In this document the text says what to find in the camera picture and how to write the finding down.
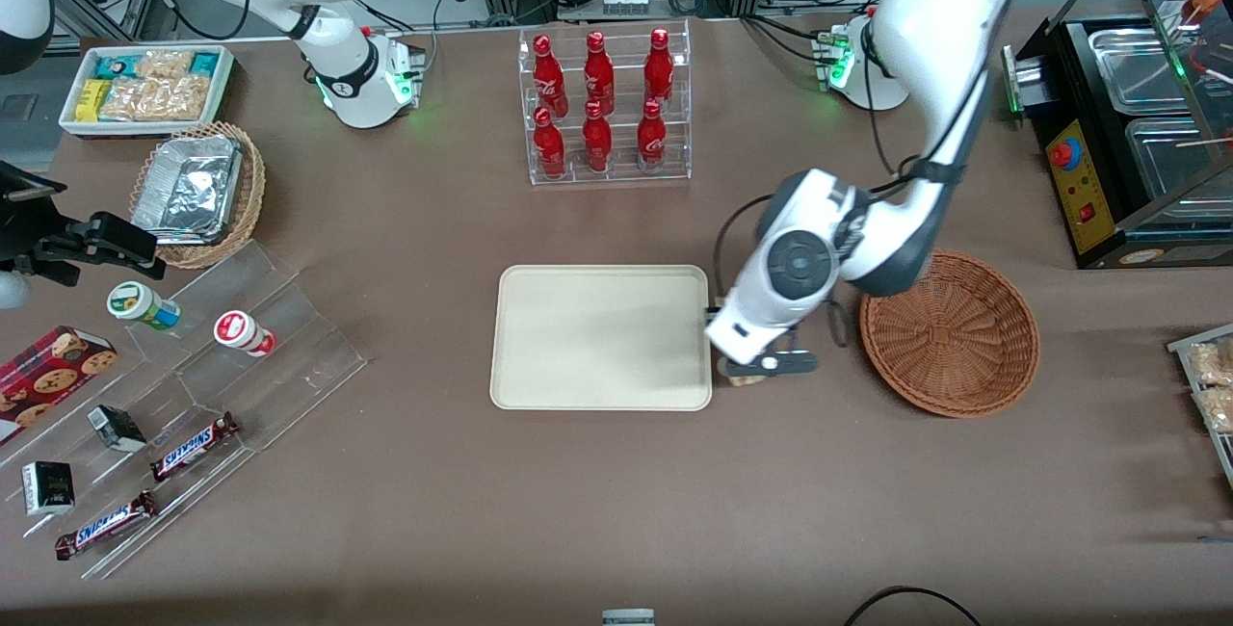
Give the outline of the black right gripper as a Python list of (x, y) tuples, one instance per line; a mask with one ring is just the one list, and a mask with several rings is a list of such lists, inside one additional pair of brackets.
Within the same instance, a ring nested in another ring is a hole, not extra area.
[(157, 256), (157, 239), (150, 232), (110, 212), (96, 212), (89, 222), (67, 217), (59, 213), (53, 200), (65, 190), (63, 184), (2, 161), (4, 272), (43, 276), (54, 283), (75, 285), (80, 267), (73, 261), (84, 260), (90, 244), (100, 265), (128, 267), (145, 278), (166, 278), (166, 261)]

